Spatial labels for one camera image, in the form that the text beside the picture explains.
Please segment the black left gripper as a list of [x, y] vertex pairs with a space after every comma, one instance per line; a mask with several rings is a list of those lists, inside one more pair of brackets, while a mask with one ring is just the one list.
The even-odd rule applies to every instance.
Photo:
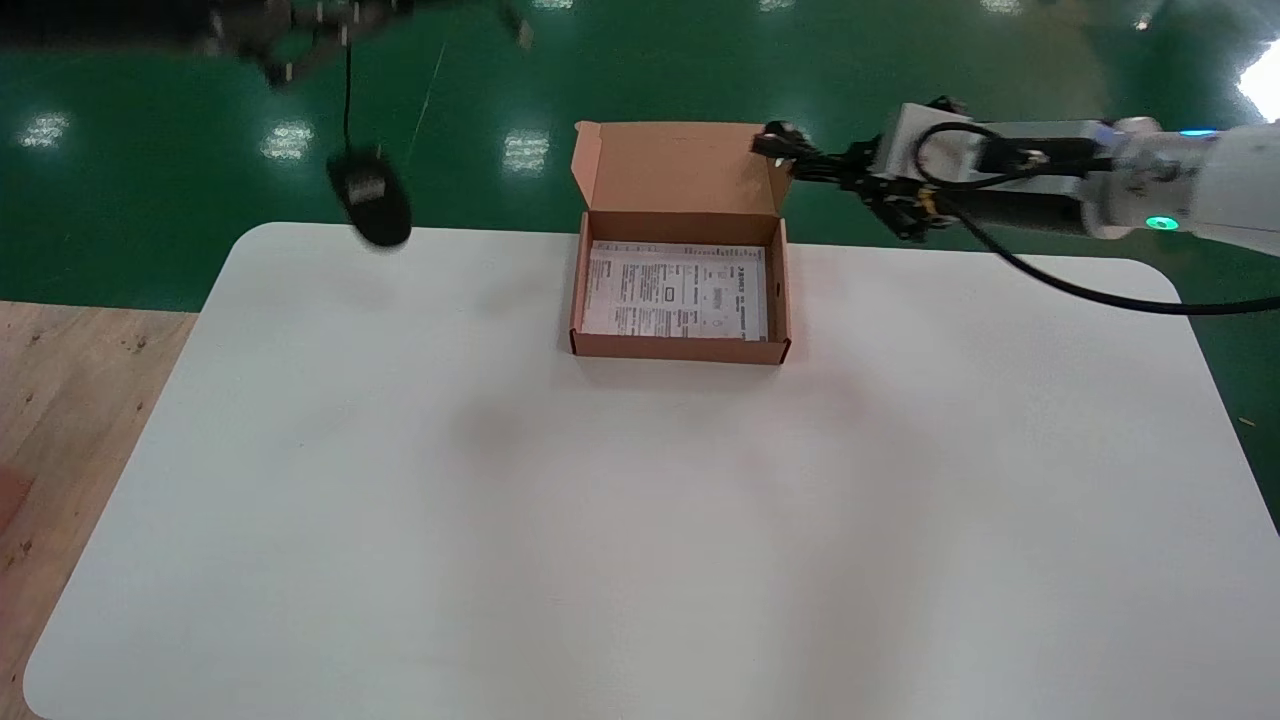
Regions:
[[[269, 86], [292, 86], [349, 49], [351, 23], [389, 23], [411, 15], [411, 1], [292, 1], [287, 42], [269, 50]], [[255, 56], [266, 51], [265, 1], [4, 1], [4, 51], [147, 49]]]

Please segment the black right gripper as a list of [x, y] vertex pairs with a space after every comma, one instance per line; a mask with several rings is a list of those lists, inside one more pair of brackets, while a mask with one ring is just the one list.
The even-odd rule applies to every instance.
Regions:
[[[876, 155], [876, 149], [808, 152], [791, 161], [790, 176], [801, 182], [856, 186], [870, 174]], [[959, 170], [945, 176], [943, 183], [934, 188], [980, 225], [1087, 236], [1082, 201], [1085, 177], [1073, 169], [1089, 164], [1096, 156], [1096, 150], [975, 150]], [[1055, 172], [980, 190], [959, 187], [1046, 167]], [[874, 191], [865, 195], [865, 208], [900, 241], [927, 241], [932, 232], [951, 227], [951, 217], [929, 211], [918, 197]]]

